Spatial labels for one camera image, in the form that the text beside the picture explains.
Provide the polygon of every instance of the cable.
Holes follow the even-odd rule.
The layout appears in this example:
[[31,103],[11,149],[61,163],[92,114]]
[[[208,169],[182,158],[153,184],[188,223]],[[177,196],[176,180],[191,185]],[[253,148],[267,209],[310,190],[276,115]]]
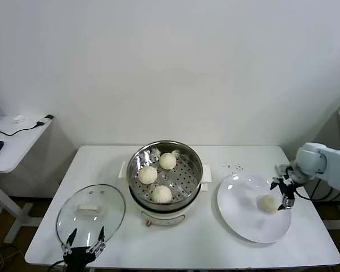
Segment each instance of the cable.
[[300,195],[300,193],[299,192],[295,192],[300,198],[302,198],[302,199],[306,199],[306,200],[310,200],[310,201],[321,201],[321,200],[325,200],[325,199],[327,199],[332,193],[333,193],[333,188],[331,187],[330,188],[330,190],[329,190],[329,192],[324,196],[324,197],[321,197],[321,198],[319,198],[319,199],[311,199],[311,198],[308,198],[308,197],[303,197],[302,195]]
[[337,199],[340,196],[340,192],[336,195],[336,197],[334,197],[333,199],[329,200],[329,201],[333,201],[335,199]]
[[25,131],[25,130],[31,130],[31,129],[37,128],[38,126],[40,126],[40,125],[39,125],[39,124],[36,124],[35,126],[30,127],[30,128],[28,128],[28,129],[19,129],[18,131],[14,132],[14,133],[12,133],[12,134],[7,134],[7,133],[5,133],[5,132],[3,132],[3,131],[1,131],[1,130],[0,130],[0,133],[1,133],[1,134],[4,134],[4,135],[6,135],[6,136],[14,136],[16,133],[19,133],[19,132]]
[[47,116],[45,116],[44,118],[40,119],[39,121],[36,122],[35,126],[33,127],[29,127],[28,129],[20,129],[12,134],[7,134],[3,131],[0,130],[0,133],[1,134],[4,134],[6,136],[14,136],[16,133],[19,133],[21,131],[25,131],[25,130],[31,130],[31,129],[34,129],[34,128],[37,128],[38,126],[44,126],[47,122],[49,122],[50,120],[52,120],[54,118],[53,115],[51,114],[48,114]]
[[310,196],[310,199],[311,199],[311,200],[312,200],[312,198],[313,198],[313,195],[315,194],[315,192],[316,192],[316,189],[317,189],[318,185],[320,184],[320,182],[321,182],[321,179],[319,179],[319,180],[318,180],[318,182],[317,182],[317,184],[316,184],[315,188],[314,188],[314,189],[313,189],[313,191],[312,191],[312,194],[311,194],[311,196]]
[[51,269],[53,269],[53,267],[55,267],[56,265],[59,265],[59,264],[61,264],[61,263],[63,263],[63,262],[64,262],[64,260],[55,262],[54,264],[52,264],[52,265],[48,268],[48,270],[47,270],[46,272],[50,272]]

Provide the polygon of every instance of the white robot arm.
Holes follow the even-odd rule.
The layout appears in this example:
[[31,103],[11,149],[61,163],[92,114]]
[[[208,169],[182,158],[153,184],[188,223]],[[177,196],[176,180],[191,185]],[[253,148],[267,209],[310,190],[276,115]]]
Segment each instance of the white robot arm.
[[276,168],[281,178],[274,178],[271,189],[279,186],[281,190],[282,204],[279,210],[291,209],[295,202],[296,189],[315,177],[340,190],[340,150],[328,148],[323,144],[304,144],[297,151],[296,160]]
[[325,180],[340,190],[340,150],[319,143],[306,143],[297,151],[296,165],[304,174]]

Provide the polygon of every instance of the white wall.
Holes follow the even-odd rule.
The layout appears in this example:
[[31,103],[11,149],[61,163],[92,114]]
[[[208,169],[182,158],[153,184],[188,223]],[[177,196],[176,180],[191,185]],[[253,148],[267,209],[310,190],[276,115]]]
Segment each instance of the white wall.
[[340,1],[0,1],[0,109],[56,116],[39,180],[84,144],[292,156],[339,104]]

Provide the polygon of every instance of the white table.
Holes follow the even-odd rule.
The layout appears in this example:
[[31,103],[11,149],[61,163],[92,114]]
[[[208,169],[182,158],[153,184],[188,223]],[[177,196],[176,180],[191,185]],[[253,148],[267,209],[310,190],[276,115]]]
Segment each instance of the white table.
[[[19,129],[31,128],[43,117],[44,116],[31,116],[22,123],[13,124],[11,122],[12,116],[0,116],[0,130],[11,134]],[[4,141],[4,146],[0,150],[0,173],[9,173],[14,170],[50,123],[51,121],[44,126],[19,132],[11,137],[0,133],[0,141]],[[39,226],[41,218],[31,218],[28,216],[32,206],[32,203],[26,203],[21,209],[0,189],[0,213],[5,209],[16,218],[16,221],[4,239],[4,243],[12,243],[22,226]]]
[[[63,203],[89,184],[112,184],[124,195],[122,226],[89,267],[120,269],[260,269],[336,265],[340,254],[311,202],[297,198],[288,234],[273,244],[257,244],[233,232],[216,206],[216,192],[232,172],[276,175],[274,166],[288,163],[277,146],[194,146],[211,167],[212,183],[200,192],[190,217],[173,227],[146,227],[131,198],[127,181],[118,178],[124,160],[139,146],[83,146],[53,198],[26,254],[31,264],[62,259],[56,217]],[[302,188],[299,192],[306,196]]]

